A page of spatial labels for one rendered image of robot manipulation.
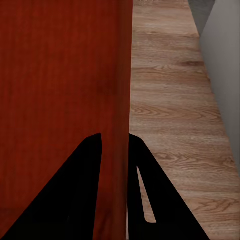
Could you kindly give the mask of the storage box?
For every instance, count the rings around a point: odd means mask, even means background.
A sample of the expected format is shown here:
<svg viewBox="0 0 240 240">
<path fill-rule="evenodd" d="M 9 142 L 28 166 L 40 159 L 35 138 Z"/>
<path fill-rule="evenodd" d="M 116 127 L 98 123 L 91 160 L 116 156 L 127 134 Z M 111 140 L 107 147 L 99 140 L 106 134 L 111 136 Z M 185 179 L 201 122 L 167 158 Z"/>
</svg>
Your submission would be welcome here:
<svg viewBox="0 0 240 240">
<path fill-rule="evenodd" d="M 0 240 L 101 133 L 92 240 L 126 240 L 133 0 L 0 0 Z"/>
</svg>

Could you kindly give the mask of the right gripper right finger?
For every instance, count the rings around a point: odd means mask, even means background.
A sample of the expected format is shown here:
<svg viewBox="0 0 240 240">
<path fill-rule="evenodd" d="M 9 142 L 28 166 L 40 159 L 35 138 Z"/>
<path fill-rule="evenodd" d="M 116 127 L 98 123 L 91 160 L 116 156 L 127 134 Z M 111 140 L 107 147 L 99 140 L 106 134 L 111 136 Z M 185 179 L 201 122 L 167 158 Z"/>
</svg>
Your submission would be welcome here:
<svg viewBox="0 0 240 240">
<path fill-rule="evenodd" d="M 139 168 L 156 223 L 145 220 Z M 210 240 L 145 142 L 129 134 L 127 210 L 129 240 Z"/>
</svg>

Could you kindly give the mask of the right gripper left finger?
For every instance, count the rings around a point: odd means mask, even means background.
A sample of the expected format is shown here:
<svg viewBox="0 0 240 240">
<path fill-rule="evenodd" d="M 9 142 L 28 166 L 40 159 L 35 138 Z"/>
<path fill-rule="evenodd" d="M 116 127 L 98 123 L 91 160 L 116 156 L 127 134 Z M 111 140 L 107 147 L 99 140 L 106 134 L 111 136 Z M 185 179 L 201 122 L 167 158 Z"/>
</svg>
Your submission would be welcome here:
<svg viewBox="0 0 240 240">
<path fill-rule="evenodd" d="M 101 159 L 85 138 L 1 240 L 93 240 Z"/>
</svg>

